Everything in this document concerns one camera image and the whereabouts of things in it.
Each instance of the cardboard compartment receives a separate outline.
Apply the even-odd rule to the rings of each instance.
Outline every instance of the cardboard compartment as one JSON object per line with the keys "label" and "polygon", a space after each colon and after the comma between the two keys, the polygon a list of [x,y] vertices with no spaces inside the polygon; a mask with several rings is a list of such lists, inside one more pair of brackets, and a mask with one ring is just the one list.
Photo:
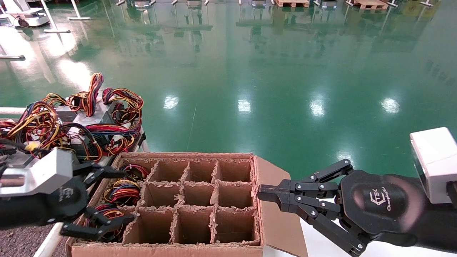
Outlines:
{"label": "cardboard compartment", "polygon": [[177,183],[168,182],[149,182],[145,184],[141,190],[140,201],[141,207],[174,207],[178,202],[176,195],[179,194],[179,186]]}
{"label": "cardboard compartment", "polygon": [[219,205],[221,207],[246,208],[252,206],[252,186],[245,182],[223,182],[218,185]]}
{"label": "cardboard compartment", "polygon": [[205,182],[185,182],[183,186],[185,204],[210,206],[214,186]]}
{"label": "cardboard compartment", "polygon": [[[307,257],[298,216],[256,197],[258,185],[290,179],[274,164],[252,154],[122,153],[112,166],[129,163],[151,173],[139,183],[137,206],[121,207],[137,216],[122,242],[69,238],[68,257],[262,257],[271,248]],[[89,206],[104,202],[112,181],[102,180]]]}
{"label": "cardboard compartment", "polygon": [[237,209],[219,207],[216,212],[216,242],[242,243],[256,241],[259,232],[255,229],[254,208]]}
{"label": "cardboard compartment", "polygon": [[150,181],[179,182],[184,170],[189,165],[188,161],[164,160],[158,161],[152,170]]}
{"label": "cardboard compartment", "polygon": [[214,207],[182,206],[175,211],[171,228],[172,242],[178,244],[209,244],[210,216]]}
{"label": "cardboard compartment", "polygon": [[223,181],[251,181],[250,160],[227,160],[218,162],[220,180]]}
{"label": "cardboard compartment", "polygon": [[173,208],[140,207],[138,214],[138,218],[125,229],[123,243],[167,244],[170,242]]}
{"label": "cardboard compartment", "polygon": [[216,161],[198,160],[191,161],[187,181],[211,183],[212,174],[216,168]]}

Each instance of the white metal stand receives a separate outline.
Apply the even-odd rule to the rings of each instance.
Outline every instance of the white metal stand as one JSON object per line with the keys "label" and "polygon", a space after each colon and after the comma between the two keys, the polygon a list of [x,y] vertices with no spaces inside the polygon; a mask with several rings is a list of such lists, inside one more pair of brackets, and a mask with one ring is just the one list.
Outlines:
{"label": "white metal stand", "polygon": [[0,107],[0,115],[22,115],[25,110],[23,107]]}
{"label": "white metal stand", "polygon": [[76,12],[76,17],[67,17],[70,21],[89,21],[91,20],[90,17],[81,17],[80,11],[78,10],[78,7],[76,6],[76,2],[74,0],[71,0],[71,4],[73,4],[74,11]]}
{"label": "white metal stand", "polygon": [[387,2],[387,4],[393,7],[398,7],[398,5],[395,3],[395,0],[392,0],[392,2]]}
{"label": "white metal stand", "polygon": [[14,55],[1,55],[0,54],[0,59],[1,60],[25,60],[25,56],[24,55],[18,55],[18,56],[14,56]]}
{"label": "white metal stand", "polygon": [[57,248],[57,245],[60,243],[60,240],[62,240],[63,236],[60,235],[60,230],[62,229],[63,225],[63,222],[59,222],[53,226],[33,257],[52,256],[55,249]]}
{"label": "white metal stand", "polygon": [[427,0],[426,2],[421,2],[421,4],[426,5],[428,7],[433,7],[433,5],[429,2],[430,2],[430,0]]}
{"label": "white metal stand", "polygon": [[54,20],[51,17],[51,14],[49,13],[49,9],[48,9],[48,6],[46,5],[46,2],[44,0],[40,0],[40,1],[41,1],[41,4],[43,5],[44,11],[46,12],[46,15],[49,18],[49,22],[53,26],[53,29],[45,29],[44,32],[45,33],[70,33],[69,29],[67,29],[67,30],[59,30],[57,28],[57,25],[54,23]]}

